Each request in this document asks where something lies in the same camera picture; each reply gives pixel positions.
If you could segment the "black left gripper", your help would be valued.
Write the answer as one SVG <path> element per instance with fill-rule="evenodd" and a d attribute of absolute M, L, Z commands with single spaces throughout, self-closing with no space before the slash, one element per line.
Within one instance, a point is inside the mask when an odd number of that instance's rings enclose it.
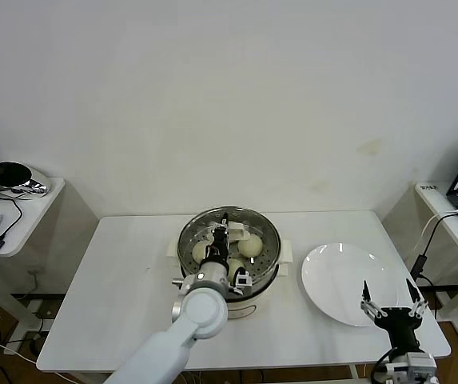
<path fill-rule="evenodd" d="M 213 241 L 205 246 L 204 262 L 226 265 L 229 256 L 229 215 L 224 213 L 219 226 L 212 231 Z"/>

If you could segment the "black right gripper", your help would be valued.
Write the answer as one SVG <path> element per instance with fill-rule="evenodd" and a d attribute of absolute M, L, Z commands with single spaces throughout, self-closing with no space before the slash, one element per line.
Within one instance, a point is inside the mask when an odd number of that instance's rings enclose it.
<path fill-rule="evenodd" d="M 427 308 L 427 301 L 421 296 L 416 285 L 406 279 L 412 308 L 385 307 L 381 309 L 372 299 L 367 281 L 364 280 L 360 308 L 374 324 L 385 330 L 391 347 L 397 353 L 420 352 L 420 342 L 415 331 L 421 325 L 421 317 Z"/>

